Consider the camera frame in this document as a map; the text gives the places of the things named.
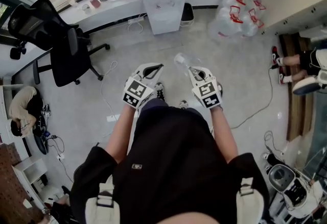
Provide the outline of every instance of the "concrete floor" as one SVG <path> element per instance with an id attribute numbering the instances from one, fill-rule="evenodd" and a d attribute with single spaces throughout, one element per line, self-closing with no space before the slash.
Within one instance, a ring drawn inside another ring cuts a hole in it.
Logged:
<path id="1" fill-rule="evenodd" d="M 195 10 L 195 23 L 191 27 L 156 36 L 152 34 L 147 19 L 142 22 L 142 33 L 139 33 L 141 28 L 133 24 L 130 32 L 127 31 L 127 25 L 121 25 L 92 34 L 94 46 L 102 43 L 111 45 L 110 51 L 101 50 L 92 55 L 94 67 L 100 73 L 105 73 L 112 61 L 118 62 L 117 68 L 103 81 L 102 91 L 114 114 L 119 114 L 122 109 L 122 90 L 130 74 L 140 64 L 161 62 L 165 65 L 161 81 L 166 88 L 168 104 L 177 106 L 180 100 L 187 100 L 191 107 L 203 114 L 211 126 L 209 111 L 200 107 L 191 93 L 190 80 L 174 64 L 173 59 L 179 52 L 200 58 L 202 66 L 209 68 L 222 84 L 224 113 L 231 127 L 237 126 L 246 117 L 266 106 L 271 97 L 268 77 L 268 68 L 272 64 L 270 50 L 273 45 L 279 46 L 278 38 L 259 35 L 245 39 L 219 38 L 218 41 L 212 41 L 207 35 L 206 27 L 214 14 L 214 10 Z M 49 56 L 39 61 L 39 65 L 49 63 Z M 270 106 L 232 131 L 239 153 L 253 153 L 261 169 L 265 166 L 262 153 L 266 151 L 263 136 L 267 130 L 273 131 L 277 149 L 283 150 L 286 146 L 287 87 L 278 84 L 277 70 L 272 70 L 270 74 L 273 85 Z M 40 79 L 41 84 L 37 88 L 52 111 L 48 130 L 63 139 L 64 164 L 72 178 L 75 169 L 83 163 L 92 146 L 98 141 L 104 145 L 108 140 L 109 136 L 106 135 L 111 132 L 114 121 L 108 122 L 107 116 L 112 113 L 100 96 L 101 82 L 90 70 L 80 78 L 81 84 L 78 86 L 71 83 L 61 88 L 56 87 L 51 71 L 41 73 Z M 16 77 L 16 83 L 34 85 L 31 66 Z M 44 156 L 37 149 L 33 138 L 28 138 L 28 144 L 32 154 L 43 157 L 49 169 L 47 176 L 50 183 L 70 188 L 72 184 L 56 159 L 55 149 L 50 147 L 50 153 Z M 292 165 L 297 147 L 298 140 L 295 140 L 288 145 L 284 155 L 285 161 Z"/>

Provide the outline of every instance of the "chair backrest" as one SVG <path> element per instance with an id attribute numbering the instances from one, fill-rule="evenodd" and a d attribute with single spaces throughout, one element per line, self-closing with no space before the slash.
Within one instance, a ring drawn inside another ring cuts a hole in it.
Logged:
<path id="1" fill-rule="evenodd" d="M 28 41 L 44 51 L 62 41 L 73 26 L 66 24 L 49 0 L 38 0 L 29 8 L 23 4 L 13 11 L 9 33 L 22 41 Z"/>

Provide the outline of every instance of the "black office chair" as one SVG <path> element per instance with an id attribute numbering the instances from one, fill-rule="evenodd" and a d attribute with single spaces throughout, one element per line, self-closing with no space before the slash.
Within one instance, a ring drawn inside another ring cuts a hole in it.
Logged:
<path id="1" fill-rule="evenodd" d="M 23 4 L 16 7 L 12 13 L 8 31 L 22 41 L 28 41 L 44 51 L 50 51 L 51 65 L 38 67 L 37 60 L 33 63 L 35 84 L 40 83 L 39 73 L 52 69 L 53 77 L 58 87 L 75 82 L 89 69 L 103 80 L 91 65 L 90 55 L 98 50 L 110 49 L 109 44 L 102 44 L 90 51 L 88 35 L 76 24 L 66 24 L 49 0 L 38 0 L 31 7 Z"/>

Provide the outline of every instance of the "power strip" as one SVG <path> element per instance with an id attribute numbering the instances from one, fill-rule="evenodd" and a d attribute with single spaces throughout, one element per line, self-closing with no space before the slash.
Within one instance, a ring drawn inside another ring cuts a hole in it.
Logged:
<path id="1" fill-rule="evenodd" d="M 144 21 L 144 17 L 143 16 L 140 16 L 140 17 L 137 17 L 137 18 L 134 18 L 134 19 L 129 19 L 128 20 L 128 24 L 132 24 L 132 23 L 136 23 L 136 22 L 141 22 L 141 21 Z"/>

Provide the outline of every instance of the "brick wall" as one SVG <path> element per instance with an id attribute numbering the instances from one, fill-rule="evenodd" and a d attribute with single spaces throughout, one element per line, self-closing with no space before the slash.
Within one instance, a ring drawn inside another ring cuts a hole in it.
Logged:
<path id="1" fill-rule="evenodd" d="M 22 204 L 29 199 L 28 194 L 20 184 L 11 165 L 20 162 L 14 143 L 0 145 L 0 223 L 28 224 L 36 223 L 43 218 L 42 212 L 31 202 L 31 209 Z"/>

